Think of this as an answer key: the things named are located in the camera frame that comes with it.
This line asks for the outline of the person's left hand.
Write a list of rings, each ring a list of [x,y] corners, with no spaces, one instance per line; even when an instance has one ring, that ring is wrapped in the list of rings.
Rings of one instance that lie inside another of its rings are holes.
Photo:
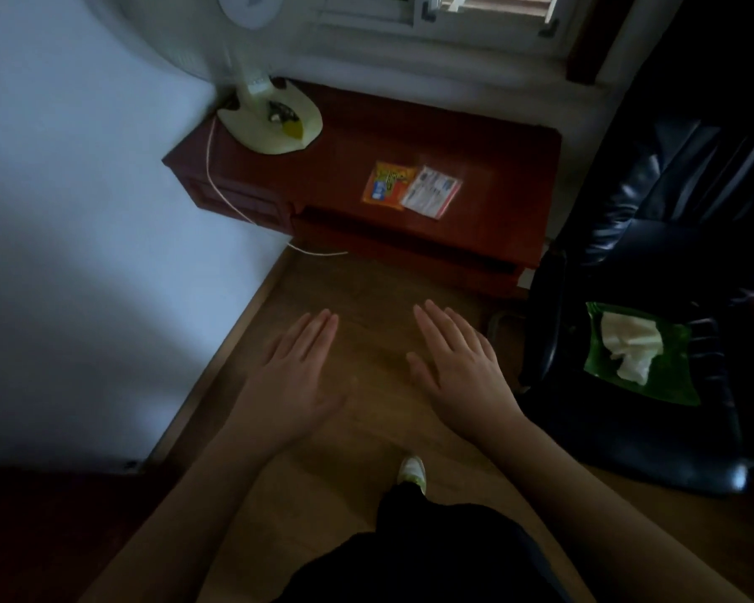
[[[226,428],[244,456],[266,460],[310,434],[319,419],[321,367],[306,367],[298,359],[298,338],[317,314],[304,314],[278,334],[291,339],[291,352],[271,372],[264,371],[264,355],[247,376]],[[331,345],[339,318],[331,313]]]

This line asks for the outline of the person's right hand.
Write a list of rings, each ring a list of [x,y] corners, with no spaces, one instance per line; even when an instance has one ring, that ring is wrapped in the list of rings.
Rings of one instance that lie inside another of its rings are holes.
[[[453,309],[442,310],[463,333],[469,355],[449,361],[434,361],[431,357],[429,366],[439,383],[439,400],[431,402],[436,415],[454,433],[479,448],[488,448],[530,428],[501,368],[480,371],[474,363],[477,330]],[[413,307],[413,316],[423,337],[423,304]]]

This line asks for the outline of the person's left forearm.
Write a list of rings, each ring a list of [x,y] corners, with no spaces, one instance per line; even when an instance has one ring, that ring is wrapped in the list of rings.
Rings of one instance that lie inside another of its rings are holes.
[[[290,440],[226,424],[79,603],[191,603],[255,479]]]

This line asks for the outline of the person's right forearm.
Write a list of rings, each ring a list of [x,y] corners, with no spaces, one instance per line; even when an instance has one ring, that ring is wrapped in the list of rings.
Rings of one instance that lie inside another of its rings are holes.
[[[520,413],[490,417],[475,443],[541,517],[598,602],[753,603]]]

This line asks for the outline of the white shoe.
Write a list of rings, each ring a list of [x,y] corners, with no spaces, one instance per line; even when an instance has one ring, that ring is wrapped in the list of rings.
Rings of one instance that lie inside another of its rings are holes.
[[[422,459],[416,455],[406,456],[400,464],[395,483],[397,485],[413,484],[419,488],[422,495],[426,496],[428,483]]]

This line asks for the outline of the white printed packet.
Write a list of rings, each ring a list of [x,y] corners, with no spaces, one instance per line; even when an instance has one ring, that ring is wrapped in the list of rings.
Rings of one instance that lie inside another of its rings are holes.
[[[400,202],[404,209],[439,220],[463,186],[463,181],[425,165],[420,168]]]

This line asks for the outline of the white crumpled tissue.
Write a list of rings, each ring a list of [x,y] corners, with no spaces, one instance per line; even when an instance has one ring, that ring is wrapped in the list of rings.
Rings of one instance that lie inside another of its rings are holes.
[[[601,333],[611,359],[620,361],[617,376],[639,386],[646,385],[653,361],[664,353],[657,323],[643,317],[604,312]]]

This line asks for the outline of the red wooden desk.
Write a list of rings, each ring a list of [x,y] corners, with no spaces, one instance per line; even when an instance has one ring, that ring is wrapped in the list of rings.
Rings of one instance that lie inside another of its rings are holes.
[[[321,135],[269,156],[205,120],[162,160],[194,204],[282,232],[315,253],[351,253],[507,299],[540,262],[561,136],[517,124],[311,82]],[[427,166],[462,181],[439,220],[367,204],[379,162]]]

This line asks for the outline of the orange snack packet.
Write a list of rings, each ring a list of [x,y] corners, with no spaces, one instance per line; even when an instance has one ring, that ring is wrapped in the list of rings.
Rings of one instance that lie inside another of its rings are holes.
[[[362,192],[361,202],[402,211],[402,201],[420,168],[376,161]]]

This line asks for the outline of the person's black trousers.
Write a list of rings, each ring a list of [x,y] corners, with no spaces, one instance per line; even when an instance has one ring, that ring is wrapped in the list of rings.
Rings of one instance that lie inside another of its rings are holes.
[[[539,545],[477,504],[393,486],[375,529],[297,570],[273,603],[572,603]]]

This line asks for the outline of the black leather office chair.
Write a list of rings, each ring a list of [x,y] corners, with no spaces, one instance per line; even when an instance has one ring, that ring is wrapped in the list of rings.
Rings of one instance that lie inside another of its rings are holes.
[[[587,302],[692,329],[696,407],[584,370]],[[535,273],[523,412],[578,460],[704,495],[754,468],[754,127],[656,115],[610,130]]]

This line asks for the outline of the green tray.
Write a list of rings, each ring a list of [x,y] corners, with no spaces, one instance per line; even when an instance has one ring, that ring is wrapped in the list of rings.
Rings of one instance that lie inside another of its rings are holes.
[[[584,362],[587,373],[650,399],[689,407],[700,405],[700,396],[691,376],[689,351],[692,329],[689,325],[674,323],[637,309],[596,301],[587,302],[586,310],[590,321],[589,353]],[[643,317],[657,323],[664,341],[664,353],[653,361],[646,385],[639,386],[617,376],[620,361],[611,359],[602,342],[601,318],[604,312]]]

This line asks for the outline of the white desk fan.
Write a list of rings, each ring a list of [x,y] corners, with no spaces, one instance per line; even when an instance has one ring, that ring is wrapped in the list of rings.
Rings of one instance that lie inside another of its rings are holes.
[[[135,53],[168,63],[239,106],[218,110],[223,126],[254,152],[305,149],[321,133],[321,112],[295,84],[273,81],[310,43],[320,0],[84,0]]]

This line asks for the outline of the white window frame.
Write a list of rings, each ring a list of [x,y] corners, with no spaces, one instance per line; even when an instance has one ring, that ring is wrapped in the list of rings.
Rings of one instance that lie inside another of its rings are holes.
[[[557,56],[590,0],[319,0],[324,25],[488,49]]]

